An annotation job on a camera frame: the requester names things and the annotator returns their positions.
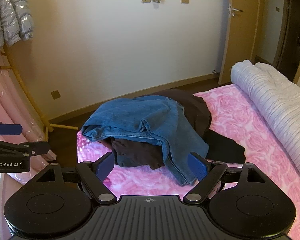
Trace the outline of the white striped rolled duvet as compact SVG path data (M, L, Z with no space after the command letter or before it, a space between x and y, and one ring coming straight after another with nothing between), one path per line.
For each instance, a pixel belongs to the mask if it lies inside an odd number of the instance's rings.
M245 92L300 173L300 87L273 66L235 63L231 82Z

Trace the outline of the silver puffer jacket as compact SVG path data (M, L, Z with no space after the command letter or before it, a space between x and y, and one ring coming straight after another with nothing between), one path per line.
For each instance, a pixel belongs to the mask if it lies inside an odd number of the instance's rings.
M0 0L0 48L33 37L34 21L28 0Z

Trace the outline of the low wall socket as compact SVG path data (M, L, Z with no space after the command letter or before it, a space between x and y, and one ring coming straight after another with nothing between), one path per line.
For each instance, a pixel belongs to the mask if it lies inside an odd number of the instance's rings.
M51 96L54 100L59 99L61 97L61 94L59 93L58 90L55 90L53 92L51 92Z

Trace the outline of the blue denim jeans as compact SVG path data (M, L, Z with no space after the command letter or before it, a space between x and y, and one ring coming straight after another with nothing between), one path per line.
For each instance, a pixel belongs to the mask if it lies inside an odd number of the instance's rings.
M192 185L196 177L188 166L188 155L196 152L205 158L209 147L186 131L181 123L183 110L164 96L118 98L98 107L81 133L90 141L114 137L162 146L164 164L179 185Z

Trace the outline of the black unfolded garment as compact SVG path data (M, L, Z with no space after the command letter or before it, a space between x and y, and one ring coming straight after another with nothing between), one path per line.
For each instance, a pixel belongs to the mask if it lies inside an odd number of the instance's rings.
M207 143L209 147L207 159L235 164L242 164L246 161L243 146L210 129L212 114L202 98L179 89L161 90L152 95L164 96L183 106L181 123L195 138L200 138ZM121 167L147 165L156 170L165 166L162 146L114 137L108 137L100 143L113 152L115 164Z

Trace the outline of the wooden door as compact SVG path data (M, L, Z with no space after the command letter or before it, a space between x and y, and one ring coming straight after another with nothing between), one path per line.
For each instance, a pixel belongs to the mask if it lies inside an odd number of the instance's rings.
M259 25L260 0L229 0L229 4L243 12L228 17L224 56L218 83L231 81L232 66L244 60L252 60Z

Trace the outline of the pink rose bedsheet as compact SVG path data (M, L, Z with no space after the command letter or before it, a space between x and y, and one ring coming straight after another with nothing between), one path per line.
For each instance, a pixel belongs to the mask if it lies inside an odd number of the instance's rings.
M160 91L179 102L191 125L209 145L208 158L240 167L257 165L294 202L296 220L289 232L300 239L300 174L250 98L236 85L191 94L179 89ZM115 166L104 184L116 195L183 196L191 187L180 186L165 168Z

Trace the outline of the yellow clothes rack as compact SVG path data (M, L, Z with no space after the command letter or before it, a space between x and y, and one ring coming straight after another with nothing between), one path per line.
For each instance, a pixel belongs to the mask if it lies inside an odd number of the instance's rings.
M37 113L40 121L43 124L44 128L44 139L47 141L49 138L49 133L54 131L54 128L61 128L61 129L69 129L73 131L78 131L78 127L75 126L66 126L66 125L59 125L59 124L51 124L50 121L47 119L47 117L44 115L44 113L40 110L37 103L35 102L34 98L31 96L27 86L25 85L24 81L22 80L22 77L19 74L19 71L16 67L16 64L14 63L13 57L9 53L9 47L5 43L3 45L3 52L1 52L3 56L5 56L8 60L9 66L0 66L1 70L12 70L17 82L19 83L24 95L27 97L29 103Z

